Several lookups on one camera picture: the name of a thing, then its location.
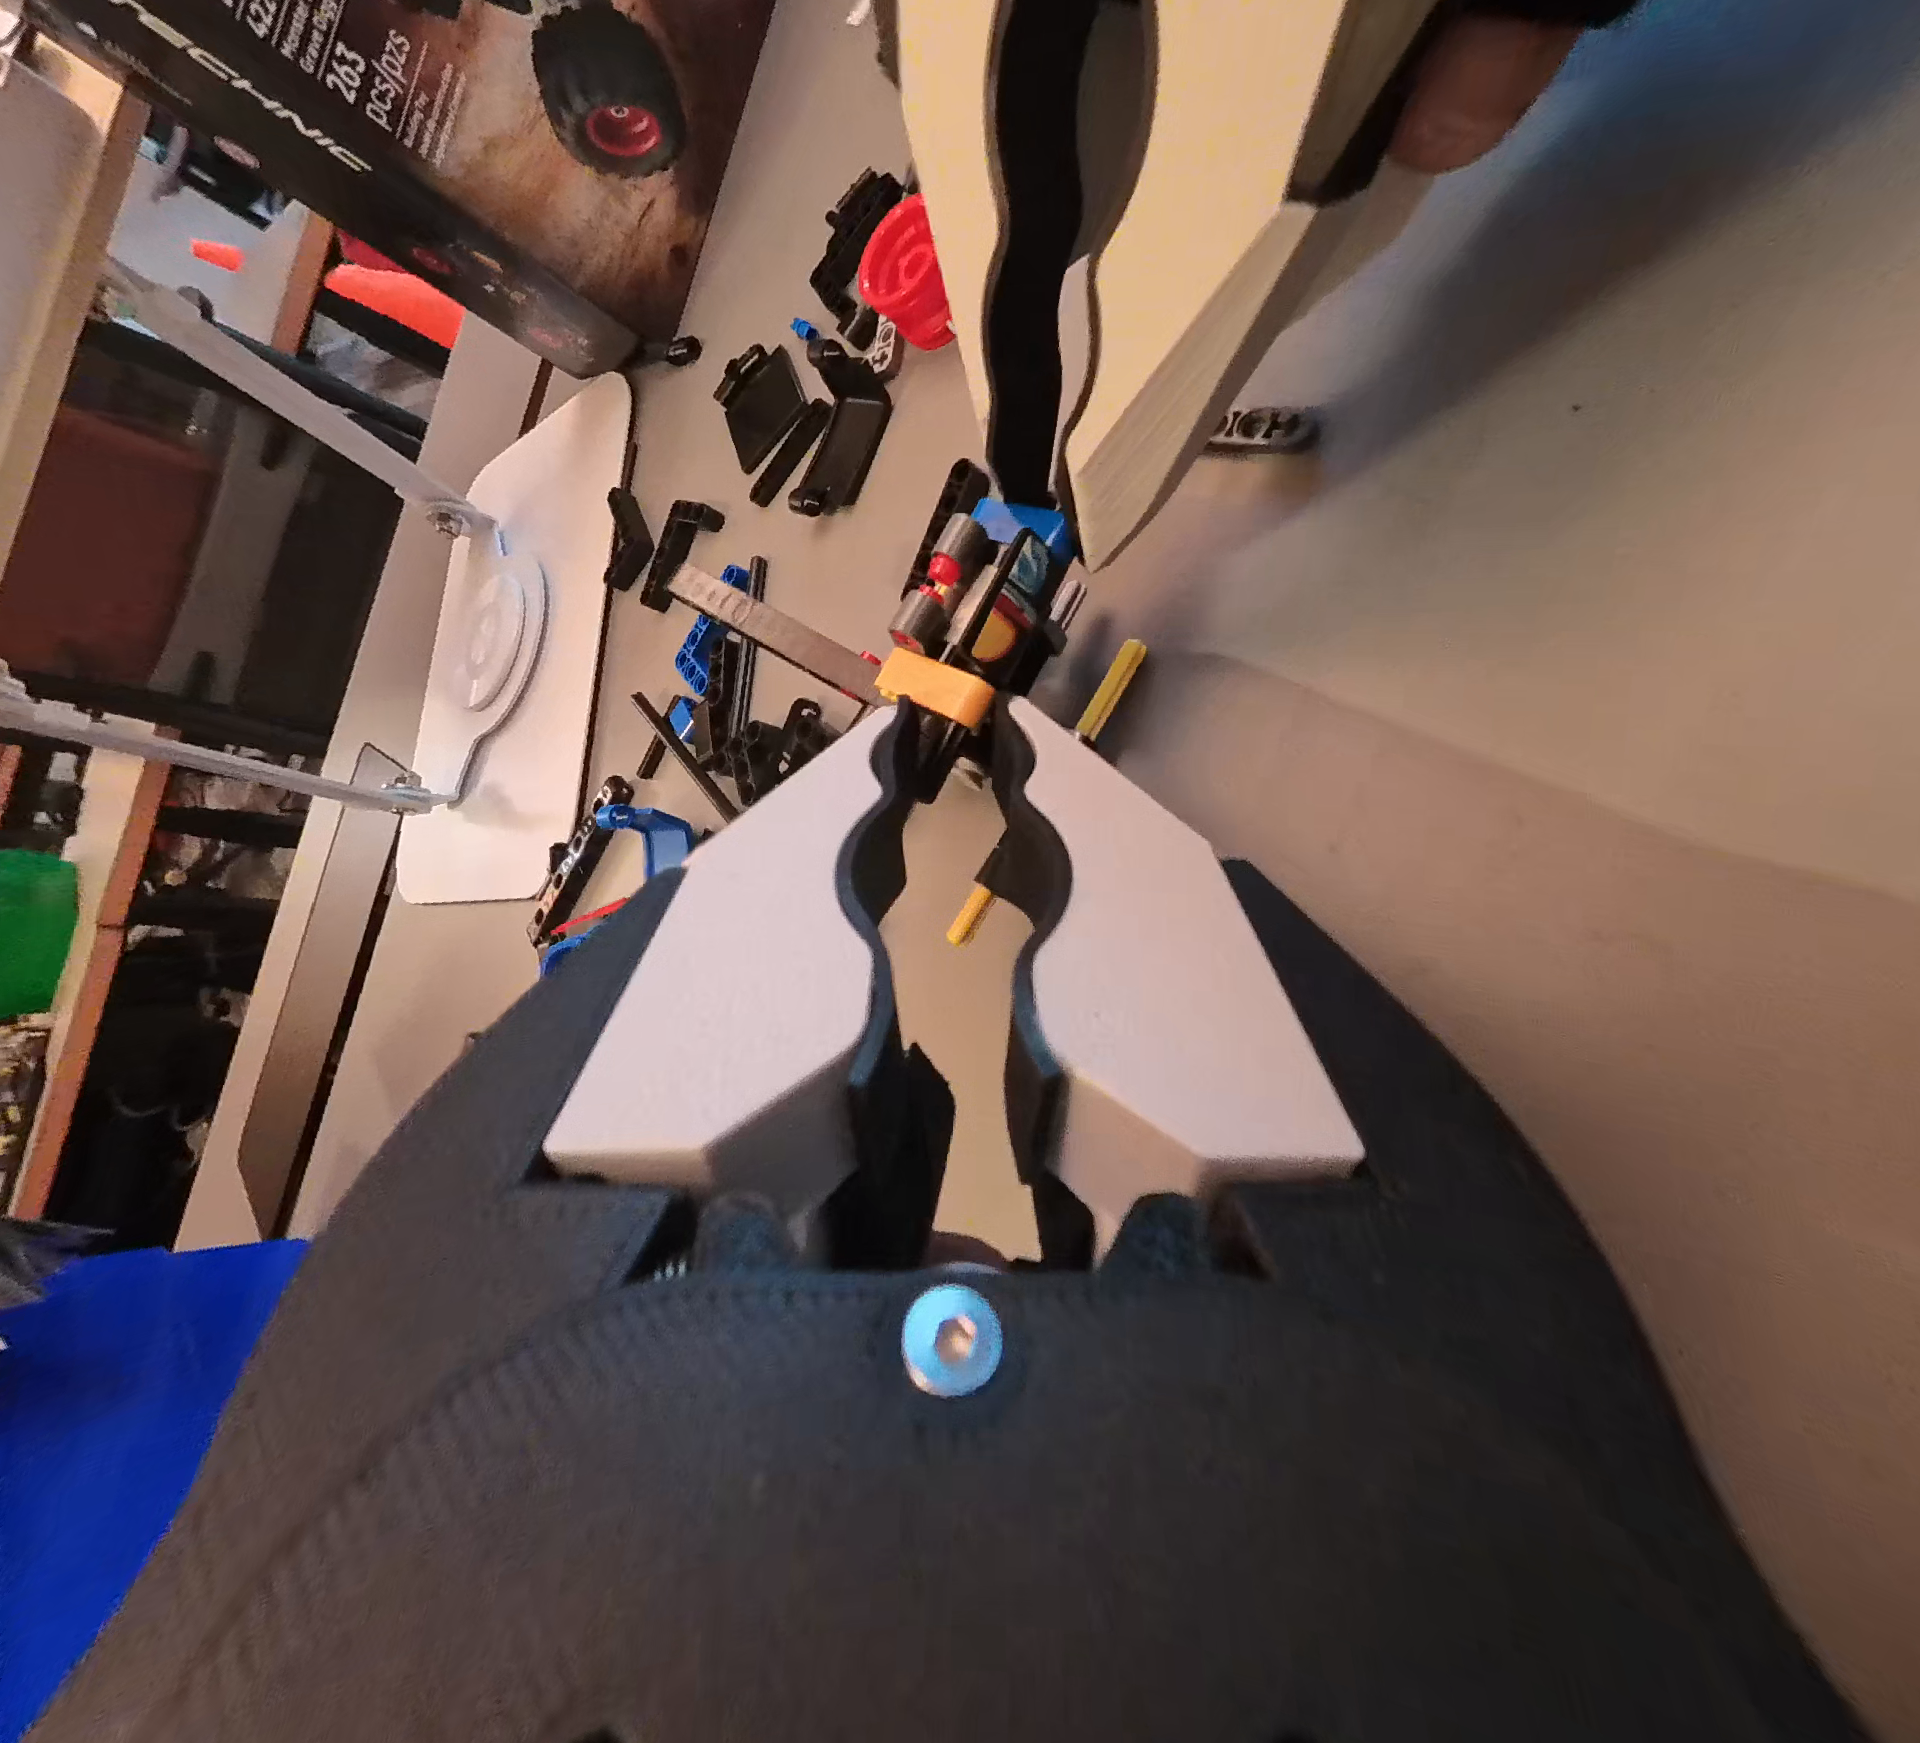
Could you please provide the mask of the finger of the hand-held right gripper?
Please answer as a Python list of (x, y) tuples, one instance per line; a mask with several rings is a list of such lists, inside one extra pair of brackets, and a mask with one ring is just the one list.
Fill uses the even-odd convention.
[(896, 0), (902, 109), (986, 465), (1082, 509), (1103, 249), (1092, 111), (1105, 0)]
[(1112, 563), (1188, 473), (1255, 367), (1428, 189), (1332, 191), (1443, 0), (1139, 0), (1103, 11), (1078, 101), (1092, 171), (1086, 357), (1062, 419), (1084, 561)]

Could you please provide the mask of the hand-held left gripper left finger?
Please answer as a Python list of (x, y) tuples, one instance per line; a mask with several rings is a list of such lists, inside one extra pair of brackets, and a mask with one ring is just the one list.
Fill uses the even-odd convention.
[(647, 939), (542, 1140), (568, 1176), (762, 1198), (840, 1268), (925, 1262), (955, 1126), (882, 919), (922, 715), (886, 705), (642, 897)]

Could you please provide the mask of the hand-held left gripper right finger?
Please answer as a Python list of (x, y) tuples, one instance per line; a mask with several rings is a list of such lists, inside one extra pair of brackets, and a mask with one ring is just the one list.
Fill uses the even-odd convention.
[(1047, 1264), (1140, 1198), (1348, 1178), (1364, 1142), (1205, 837), (1028, 701), (1003, 703), (1006, 1122)]

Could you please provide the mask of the small brick assembly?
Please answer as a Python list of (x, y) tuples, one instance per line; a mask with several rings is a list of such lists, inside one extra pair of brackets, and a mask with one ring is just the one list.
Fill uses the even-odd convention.
[(878, 699), (914, 715), (919, 801), (955, 769), (993, 769), (996, 699), (1027, 695), (1066, 649), (1080, 557), (1065, 507), (1005, 501), (972, 461), (948, 471), (876, 663)]

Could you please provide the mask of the grey desk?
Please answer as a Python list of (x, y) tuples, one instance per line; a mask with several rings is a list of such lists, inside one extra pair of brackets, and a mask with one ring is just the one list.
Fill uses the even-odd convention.
[(1105, 571), (1117, 755), (1514, 1114), (1916, 1738), (1916, 0), (1647, 0)]

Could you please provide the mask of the person's right hand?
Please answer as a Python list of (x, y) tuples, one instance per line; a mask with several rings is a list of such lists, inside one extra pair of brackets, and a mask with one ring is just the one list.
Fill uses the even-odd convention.
[(1441, 175), (1494, 151), (1560, 73), (1582, 27), (1467, 15), (1424, 53), (1386, 155)]

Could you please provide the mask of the black slanted panel piece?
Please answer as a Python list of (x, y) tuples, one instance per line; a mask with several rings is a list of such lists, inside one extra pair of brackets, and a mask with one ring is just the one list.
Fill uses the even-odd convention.
[(829, 241), (809, 275), (822, 309), (840, 319), (858, 311), (858, 267), (874, 231), (909, 195), (919, 193), (919, 177), (909, 171), (861, 171), (829, 207)]

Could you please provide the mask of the black beam with connector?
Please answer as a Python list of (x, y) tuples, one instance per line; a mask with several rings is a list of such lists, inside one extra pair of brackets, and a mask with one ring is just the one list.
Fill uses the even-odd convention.
[(561, 927), (572, 919), (593, 873), (611, 847), (613, 829), (604, 827), (603, 811), (628, 807), (632, 801), (632, 783), (619, 773), (608, 775), (588, 801), (571, 837), (551, 849), (548, 869), (527, 925), (527, 935), (537, 951), (547, 949)]

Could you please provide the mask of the red wheel rim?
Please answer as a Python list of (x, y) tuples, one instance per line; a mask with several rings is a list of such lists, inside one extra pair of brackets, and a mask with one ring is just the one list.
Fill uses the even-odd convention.
[(905, 195), (874, 225), (856, 269), (861, 301), (921, 351), (955, 341), (948, 285), (922, 193)]

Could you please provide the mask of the long black axle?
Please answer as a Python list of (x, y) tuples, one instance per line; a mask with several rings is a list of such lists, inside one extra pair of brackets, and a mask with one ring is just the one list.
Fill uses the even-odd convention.
[(662, 767), (677, 771), (720, 825), (746, 811), (722, 781), (706, 699), (677, 695), (661, 703), (647, 691), (635, 691), (630, 705), (652, 735), (651, 753), (640, 761), (645, 779)]

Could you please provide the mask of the medium black axle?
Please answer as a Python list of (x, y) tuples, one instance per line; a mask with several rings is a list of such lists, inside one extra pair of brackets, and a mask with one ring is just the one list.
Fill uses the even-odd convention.
[[(771, 563), (764, 555), (752, 555), (749, 561), (749, 585), (746, 593), (752, 601), (762, 603), (766, 595)], [(749, 749), (752, 743), (754, 729), (754, 697), (757, 697), (757, 669), (758, 669), (758, 643), (752, 637), (741, 635), (737, 641), (737, 679), (733, 691), (733, 741), (734, 751)]]

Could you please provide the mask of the blue angled beam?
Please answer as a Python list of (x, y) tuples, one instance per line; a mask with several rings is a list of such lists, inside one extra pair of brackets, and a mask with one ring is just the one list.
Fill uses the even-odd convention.
[[(720, 581), (733, 589), (761, 597), (764, 591), (764, 575), (766, 559), (757, 555), (749, 565), (729, 563)], [(690, 699), (701, 701), (709, 697), (713, 663), (726, 633), (726, 625), (704, 613), (689, 627), (684, 643), (675, 655), (675, 669)]]

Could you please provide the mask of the long black holed beam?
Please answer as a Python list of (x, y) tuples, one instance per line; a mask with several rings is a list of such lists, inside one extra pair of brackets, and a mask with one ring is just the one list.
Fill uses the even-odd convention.
[(667, 577), (667, 593), (838, 695), (863, 707), (880, 703), (880, 667), (872, 659), (757, 599), (749, 589), (682, 563)]

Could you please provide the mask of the black square panel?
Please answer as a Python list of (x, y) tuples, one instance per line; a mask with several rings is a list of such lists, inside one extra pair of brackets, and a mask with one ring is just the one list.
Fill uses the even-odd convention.
[(757, 475), (804, 415), (822, 407), (806, 393), (792, 353), (762, 343), (750, 343), (724, 365), (713, 397), (746, 475)]
[(833, 401), (824, 433), (804, 475), (787, 493), (787, 507), (804, 517), (824, 517), (852, 507), (894, 415), (886, 387)]

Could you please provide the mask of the toy truck set box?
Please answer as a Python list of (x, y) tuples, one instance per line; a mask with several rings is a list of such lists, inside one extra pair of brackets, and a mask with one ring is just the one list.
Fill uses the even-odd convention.
[(682, 325), (778, 0), (30, 0), (264, 181), (590, 377)]

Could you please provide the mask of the white book stand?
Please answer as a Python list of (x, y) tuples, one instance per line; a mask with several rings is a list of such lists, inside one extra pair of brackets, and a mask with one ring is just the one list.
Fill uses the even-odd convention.
[[(48, 201), (85, 183), (81, 149), (94, 141), (89, 113), (32, 69), (44, 111), (4, 141), (4, 221), (27, 221), (30, 193)], [(489, 463), (471, 491), (455, 491), (407, 459), (324, 393), (301, 383), (294, 361), (201, 315), (178, 291), (103, 263), (108, 289), (130, 307), (134, 357), (174, 355), (236, 395), (257, 421), (301, 431), (314, 453), (346, 459), (453, 535), (434, 649), (420, 701), (413, 763), (391, 785), (353, 785), (268, 765), (264, 781), (359, 807), (398, 813), (396, 889), (411, 903), (496, 903), (534, 897), (548, 877), (548, 843), (578, 795), (595, 713), (608, 491), (619, 487), (635, 397), (611, 373), (558, 417)], [(134, 621), (159, 609), (187, 615), (189, 569), (206, 555), (214, 503), (205, 505), (199, 555), (189, 559), (181, 497), (148, 493), (132, 463), (87, 463), (75, 515), (44, 535), (32, 497), (13, 531), (6, 575), (38, 577), (20, 625), (53, 623), (61, 609), (87, 619), (132, 593)]]

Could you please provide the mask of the blue storage bin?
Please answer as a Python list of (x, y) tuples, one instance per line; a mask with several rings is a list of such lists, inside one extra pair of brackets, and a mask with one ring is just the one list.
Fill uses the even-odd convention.
[(37, 1722), (174, 1520), (306, 1248), (75, 1256), (4, 1310), (6, 1740)]

